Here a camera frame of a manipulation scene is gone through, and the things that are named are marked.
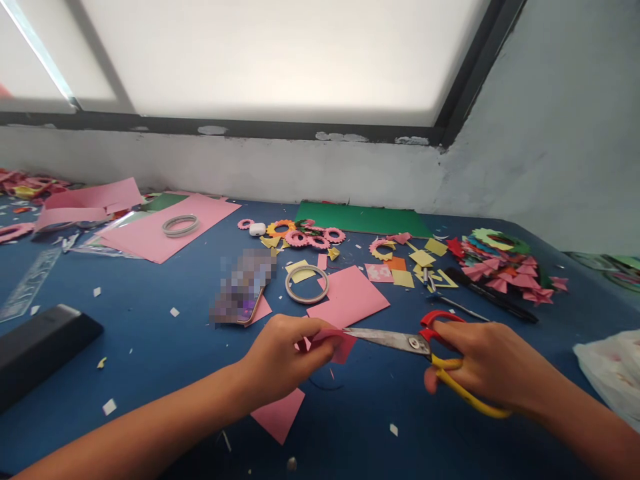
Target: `white paper scrap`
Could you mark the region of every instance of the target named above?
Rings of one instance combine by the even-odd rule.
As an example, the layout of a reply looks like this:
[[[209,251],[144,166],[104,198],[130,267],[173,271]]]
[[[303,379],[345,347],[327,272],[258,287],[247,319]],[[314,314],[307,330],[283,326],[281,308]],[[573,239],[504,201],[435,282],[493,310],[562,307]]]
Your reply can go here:
[[[102,411],[105,413],[105,417],[108,417],[116,408],[115,402],[111,399],[102,406]]]

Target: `red and yellow scissors handle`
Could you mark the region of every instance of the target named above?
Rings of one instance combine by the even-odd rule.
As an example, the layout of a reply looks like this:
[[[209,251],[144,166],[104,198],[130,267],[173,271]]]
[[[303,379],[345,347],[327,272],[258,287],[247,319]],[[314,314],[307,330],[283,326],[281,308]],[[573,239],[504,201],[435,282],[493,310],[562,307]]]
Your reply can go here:
[[[449,344],[446,340],[444,340],[438,332],[431,329],[431,324],[433,324],[434,320],[437,318],[444,318],[451,321],[458,321],[466,323],[462,318],[445,311],[432,311],[422,318],[420,324],[424,327],[423,330],[420,331],[420,335],[426,340],[430,341],[435,338],[438,342],[442,343],[444,346],[449,348],[450,350],[457,351],[451,344]],[[448,359],[443,360],[441,358],[436,357],[433,353],[431,354],[431,364],[437,368],[436,376],[456,392],[460,397],[462,397],[468,404],[470,404],[473,408],[478,410],[478,412],[483,413],[488,417],[492,417],[495,419],[504,419],[511,415],[510,410],[501,409],[497,407],[492,407],[491,405],[487,405],[486,403],[478,400],[474,397],[470,392],[468,392],[462,385],[456,382],[451,376],[447,373],[450,370],[458,370],[462,368],[463,359]]]

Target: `scissors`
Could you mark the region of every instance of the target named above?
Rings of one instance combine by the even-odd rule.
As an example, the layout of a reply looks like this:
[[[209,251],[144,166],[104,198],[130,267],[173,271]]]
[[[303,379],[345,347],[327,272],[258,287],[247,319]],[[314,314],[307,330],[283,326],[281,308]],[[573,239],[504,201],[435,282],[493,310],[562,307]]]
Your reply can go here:
[[[431,328],[433,322],[436,319],[447,319],[457,322],[466,323],[462,318],[446,311],[434,310],[424,316],[420,321],[420,325],[424,328],[418,332],[418,335],[409,335],[406,333],[398,333],[385,330],[372,330],[372,329],[359,329],[350,328],[345,329],[345,333],[349,335],[366,340],[378,345],[384,345],[385,347],[391,347],[396,350],[402,350],[409,353],[416,353],[427,358],[437,368],[436,376],[442,380],[449,388],[460,395],[468,404],[489,417],[496,419],[504,419],[511,415],[510,410],[492,407],[484,402],[481,402],[466,389],[464,389],[458,382],[451,378],[447,373],[447,370],[458,370],[462,367],[463,359],[440,359],[431,352],[430,341],[435,339],[440,342],[446,348],[452,351],[458,351],[449,342],[444,340],[438,332]]]

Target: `hand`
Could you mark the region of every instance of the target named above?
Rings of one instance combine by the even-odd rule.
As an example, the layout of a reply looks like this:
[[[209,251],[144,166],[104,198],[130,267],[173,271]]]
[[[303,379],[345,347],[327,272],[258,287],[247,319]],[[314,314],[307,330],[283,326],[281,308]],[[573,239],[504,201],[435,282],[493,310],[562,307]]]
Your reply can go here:
[[[549,393],[570,383],[542,355],[501,323],[443,323],[434,330],[464,355],[451,378],[470,392],[522,413],[538,413]],[[436,368],[425,372],[425,387],[434,394]]]
[[[238,362],[238,372],[249,389],[251,408],[256,409],[286,397],[309,376],[328,363],[342,340],[328,337],[310,351],[296,350],[304,337],[322,328],[334,328],[318,318],[274,315],[265,325],[246,356]]]

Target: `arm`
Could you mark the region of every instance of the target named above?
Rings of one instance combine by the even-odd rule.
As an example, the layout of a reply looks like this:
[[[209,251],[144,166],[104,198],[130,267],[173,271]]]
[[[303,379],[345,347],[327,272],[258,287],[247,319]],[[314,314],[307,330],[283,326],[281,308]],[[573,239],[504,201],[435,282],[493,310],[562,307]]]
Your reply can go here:
[[[238,363],[109,422],[15,478],[156,478],[200,440],[284,398],[331,360],[336,337],[308,353],[294,348],[322,327],[332,328],[319,319],[276,315]]]
[[[640,475],[640,435],[500,323],[442,323],[435,330],[464,354],[451,377],[468,390],[539,422],[602,478]],[[437,389],[435,369],[425,386]]]

